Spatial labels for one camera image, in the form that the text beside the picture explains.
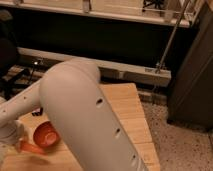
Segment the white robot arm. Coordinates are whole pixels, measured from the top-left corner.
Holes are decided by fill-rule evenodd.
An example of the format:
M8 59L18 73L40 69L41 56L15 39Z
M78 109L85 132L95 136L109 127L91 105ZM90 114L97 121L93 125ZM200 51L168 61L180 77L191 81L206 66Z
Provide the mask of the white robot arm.
M72 58L0 104L0 142L16 144L18 118L42 108L83 171L149 171L100 88L100 70Z

